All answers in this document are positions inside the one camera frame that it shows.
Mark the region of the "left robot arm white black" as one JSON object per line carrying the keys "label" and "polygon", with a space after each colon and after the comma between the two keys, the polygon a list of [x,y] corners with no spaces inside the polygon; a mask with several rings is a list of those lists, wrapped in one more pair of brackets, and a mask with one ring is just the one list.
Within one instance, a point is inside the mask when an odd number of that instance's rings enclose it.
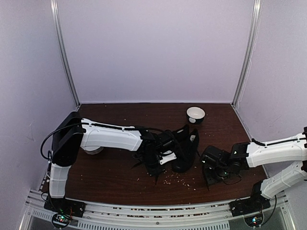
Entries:
{"label": "left robot arm white black", "polygon": [[141,126],[116,126],[95,122],[71,112],[45,139],[51,138],[48,160],[49,185],[45,207],[64,213],[75,206],[65,198],[65,188],[71,166],[80,149],[95,155],[103,148],[128,150],[136,153],[151,176],[158,177],[167,162],[175,160],[178,142],[170,131]]}

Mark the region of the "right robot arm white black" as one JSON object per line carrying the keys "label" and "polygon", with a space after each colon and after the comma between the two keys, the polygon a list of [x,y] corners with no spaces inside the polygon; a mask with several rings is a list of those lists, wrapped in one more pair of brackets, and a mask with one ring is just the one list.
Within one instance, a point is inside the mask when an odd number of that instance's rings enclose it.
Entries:
{"label": "right robot arm white black", "polygon": [[307,132],[280,140],[237,143],[230,152],[208,146],[201,155],[202,172],[208,185],[225,182],[231,175],[261,165],[291,161],[273,177],[253,185],[250,198],[230,203],[234,215],[269,208],[277,193],[307,178]]}

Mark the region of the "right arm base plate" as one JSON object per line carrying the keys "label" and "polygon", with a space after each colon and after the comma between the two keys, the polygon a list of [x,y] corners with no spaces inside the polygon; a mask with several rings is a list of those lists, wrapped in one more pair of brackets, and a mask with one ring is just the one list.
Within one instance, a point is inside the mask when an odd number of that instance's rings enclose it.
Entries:
{"label": "right arm base plate", "polygon": [[237,199],[229,203],[230,211],[233,217],[246,215],[254,212],[260,212],[270,208],[270,200],[266,198],[246,198]]}

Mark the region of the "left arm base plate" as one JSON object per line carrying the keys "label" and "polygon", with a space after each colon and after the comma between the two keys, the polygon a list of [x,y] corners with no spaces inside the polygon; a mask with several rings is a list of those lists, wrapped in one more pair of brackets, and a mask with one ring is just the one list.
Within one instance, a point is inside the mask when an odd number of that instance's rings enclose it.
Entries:
{"label": "left arm base plate", "polygon": [[47,198],[44,209],[82,218],[85,211],[85,203],[65,198]]}

